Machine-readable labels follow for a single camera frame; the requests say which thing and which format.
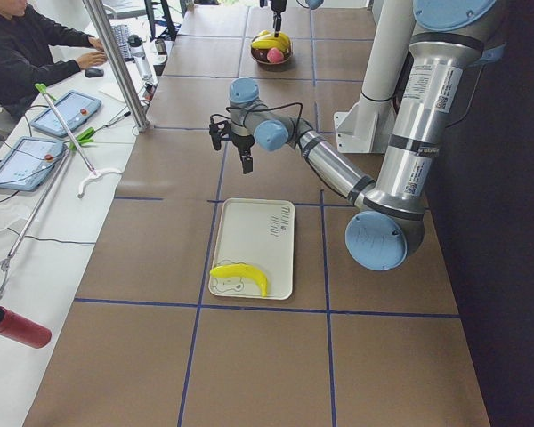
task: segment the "dark red cup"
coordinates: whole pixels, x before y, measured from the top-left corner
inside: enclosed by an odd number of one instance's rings
[[[41,349],[52,339],[52,331],[0,307],[0,335],[11,340]]]

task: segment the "banana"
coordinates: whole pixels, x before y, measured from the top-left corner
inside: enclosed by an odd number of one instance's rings
[[[283,32],[279,32],[279,36],[275,37],[270,31],[262,31],[251,42],[251,47],[254,49],[271,49],[276,47],[282,52],[287,52],[291,47],[291,39]]]
[[[213,278],[249,278],[253,280],[261,290],[261,296],[264,298],[268,294],[269,284],[267,276],[253,265],[237,263],[228,265],[218,265],[210,270],[210,276]]]

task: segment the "computer mouse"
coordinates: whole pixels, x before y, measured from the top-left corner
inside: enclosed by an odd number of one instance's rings
[[[105,72],[100,68],[90,67],[85,70],[85,77],[101,77]]]

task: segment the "white desk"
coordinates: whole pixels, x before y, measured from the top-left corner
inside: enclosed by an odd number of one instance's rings
[[[133,81],[141,88],[142,82],[134,64],[128,67]],[[115,82],[109,64],[105,64],[103,69],[104,77],[90,79],[84,73],[79,73],[48,88],[56,97],[75,89],[101,99],[99,113],[76,133],[88,126],[97,129],[125,107],[123,102],[99,92],[102,86]],[[44,103],[41,96],[37,97],[35,104]],[[30,110],[28,118],[31,119],[40,111]],[[43,136],[36,130],[32,132]],[[85,145],[86,154],[96,168],[116,167],[124,170],[133,149],[135,134],[134,121],[127,117],[95,134],[94,143]],[[7,142],[13,145],[25,135],[29,135],[28,125],[21,119]],[[0,158],[8,150],[2,147]],[[25,238],[12,259],[8,285],[0,305],[50,328],[53,338],[43,349],[35,350],[0,336],[0,427],[18,427],[24,422],[120,180],[118,175],[106,175],[90,183],[85,189],[85,196],[79,199],[77,185],[88,173],[84,161],[77,153],[73,153],[65,173],[59,177],[28,231],[29,236],[36,238],[87,244],[62,244]],[[37,189],[33,193],[19,193],[1,203],[0,217],[6,218],[8,213],[12,213],[13,218],[17,214],[29,214],[42,191]],[[0,200],[11,194],[11,190],[0,189]],[[26,218],[20,218],[10,227],[21,230]],[[10,230],[0,231],[0,260],[8,254],[16,238],[16,234]],[[3,278],[0,270],[0,285]]]

